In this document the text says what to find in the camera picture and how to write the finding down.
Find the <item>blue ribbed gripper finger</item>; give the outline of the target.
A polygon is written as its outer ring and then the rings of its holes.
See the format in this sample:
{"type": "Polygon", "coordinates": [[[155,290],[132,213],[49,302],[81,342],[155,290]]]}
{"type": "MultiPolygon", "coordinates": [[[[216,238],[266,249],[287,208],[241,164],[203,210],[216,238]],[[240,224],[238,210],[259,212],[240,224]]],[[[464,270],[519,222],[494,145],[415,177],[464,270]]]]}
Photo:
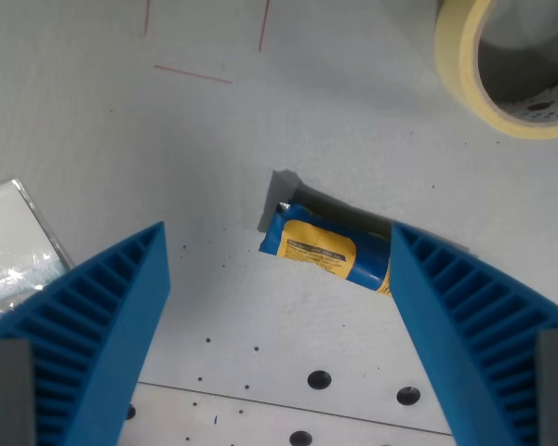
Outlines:
{"type": "Polygon", "coordinates": [[[558,306],[406,225],[392,227],[390,289],[458,445],[536,445],[536,340],[558,306]]]}
{"type": "Polygon", "coordinates": [[[158,222],[0,317],[0,341],[31,349],[36,444],[117,443],[169,292],[158,222]]]}

